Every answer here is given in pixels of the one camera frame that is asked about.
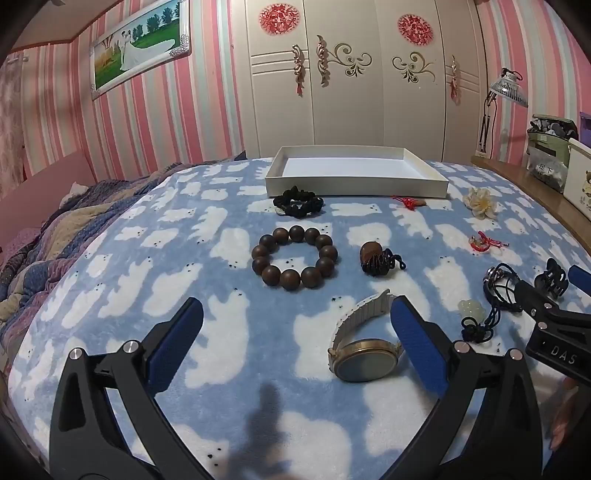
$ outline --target ceiling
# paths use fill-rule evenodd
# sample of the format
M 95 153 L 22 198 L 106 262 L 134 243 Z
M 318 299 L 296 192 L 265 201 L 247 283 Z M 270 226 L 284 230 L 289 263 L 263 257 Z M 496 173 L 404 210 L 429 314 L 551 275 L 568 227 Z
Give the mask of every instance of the ceiling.
M 45 42 L 70 41 L 96 17 L 121 0 L 62 1 L 65 4 L 60 7 L 48 1 L 25 27 L 13 48 Z

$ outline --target blue gripper pad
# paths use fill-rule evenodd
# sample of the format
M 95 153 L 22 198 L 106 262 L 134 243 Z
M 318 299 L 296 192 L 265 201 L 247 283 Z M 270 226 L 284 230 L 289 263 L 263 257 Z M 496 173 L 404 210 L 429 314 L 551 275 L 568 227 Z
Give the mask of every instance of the blue gripper pad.
M 569 268 L 569 282 L 591 297 L 591 273 L 573 265 Z
M 169 322 L 153 328 L 162 327 L 167 333 L 146 361 L 147 388 L 152 395 L 170 386 L 202 326 L 203 305 L 189 298 Z
M 390 320 L 425 388 L 442 398 L 447 390 L 447 359 L 442 352 L 452 343 L 437 325 L 425 322 L 403 295 L 392 302 Z

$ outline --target storage box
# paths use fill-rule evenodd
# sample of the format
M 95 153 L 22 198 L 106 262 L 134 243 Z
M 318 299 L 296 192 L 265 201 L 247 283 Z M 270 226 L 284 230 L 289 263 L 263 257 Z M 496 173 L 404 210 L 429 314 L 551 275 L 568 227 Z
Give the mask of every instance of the storage box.
M 296 185 L 320 196 L 445 198 L 447 179 L 405 148 L 281 147 L 265 179 L 275 197 Z
M 591 219 L 591 148 L 572 138 L 570 147 L 564 197 Z

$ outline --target wooden bead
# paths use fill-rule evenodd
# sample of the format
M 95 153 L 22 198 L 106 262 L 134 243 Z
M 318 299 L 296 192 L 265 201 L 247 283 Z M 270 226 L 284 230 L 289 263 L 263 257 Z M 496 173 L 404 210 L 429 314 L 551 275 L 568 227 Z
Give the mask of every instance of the wooden bead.
M 316 242 L 314 244 L 316 245 L 316 248 L 320 250 L 322 247 L 332 245 L 332 238 L 328 235 L 319 235 L 316 237 Z
M 312 227 L 308 228 L 308 230 L 305 231 L 304 238 L 306 239 L 306 242 L 308 242 L 310 245 L 314 245 L 319 235 L 320 232 L 316 228 Z
M 290 239 L 290 234 L 284 228 L 279 227 L 273 230 L 273 238 L 278 244 L 285 245 Z
M 299 225 L 290 228 L 290 237 L 294 242 L 301 242 L 304 239 L 304 229 Z
M 306 267 L 301 272 L 301 282 L 306 288 L 316 288 L 322 283 L 322 274 L 316 267 Z
M 269 257 L 256 257 L 252 261 L 252 269 L 257 275 L 261 275 L 262 271 L 269 266 Z
M 300 274 L 289 268 L 281 274 L 280 284 L 288 291 L 296 290 L 300 286 Z
M 383 251 L 384 250 L 382 249 L 382 245 L 380 245 L 379 243 L 365 242 L 362 245 L 361 250 L 359 250 L 359 260 L 360 260 L 361 264 L 364 264 L 365 262 L 367 262 L 367 260 L 372 258 L 374 255 L 379 255 Z
M 255 248 L 252 249 L 251 257 L 267 257 L 269 255 L 269 250 L 265 245 L 257 245 Z
M 335 262 L 333 262 L 329 257 L 321 257 L 316 261 L 316 268 L 323 278 L 328 278 L 335 271 Z
M 318 252 L 318 256 L 320 258 L 328 257 L 333 262 L 336 262 L 336 259 L 339 257 L 339 251 L 336 249 L 334 245 L 325 245 Z
M 259 245 L 264 245 L 267 248 L 267 250 L 269 250 L 269 252 L 272 252 L 273 250 L 275 250 L 277 242 L 275 242 L 275 239 L 272 235 L 263 235 L 259 240 Z
M 281 277 L 281 270 L 275 265 L 269 265 L 265 270 L 262 271 L 262 280 L 270 287 L 275 287 L 279 284 Z

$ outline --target white door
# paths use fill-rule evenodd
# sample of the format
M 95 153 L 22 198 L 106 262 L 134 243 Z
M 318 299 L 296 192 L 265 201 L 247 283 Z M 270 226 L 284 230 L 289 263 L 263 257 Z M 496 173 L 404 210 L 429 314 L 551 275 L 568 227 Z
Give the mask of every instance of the white door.
M 302 0 L 270 4 L 267 0 L 233 1 L 233 25 L 242 38 L 235 37 L 235 56 L 248 55 L 248 66 L 236 60 L 239 99 L 244 102 L 242 124 L 246 154 L 274 157 L 284 145 L 313 145 L 314 127 L 306 21 Z M 248 48 L 238 42 L 248 42 Z M 301 75 L 296 75 L 297 65 Z
M 473 0 L 436 0 L 446 65 L 446 134 L 443 161 L 470 163 L 476 151 L 488 90 L 482 29 Z M 456 60 L 457 95 L 451 96 Z
M 304 8 L 316 144 L 383 145 L 384 84 L 373 1 L 304 0 Z
M 434 0 L 375 0 L 384 69 L 384 145 L 441 160 L 445 69 Z

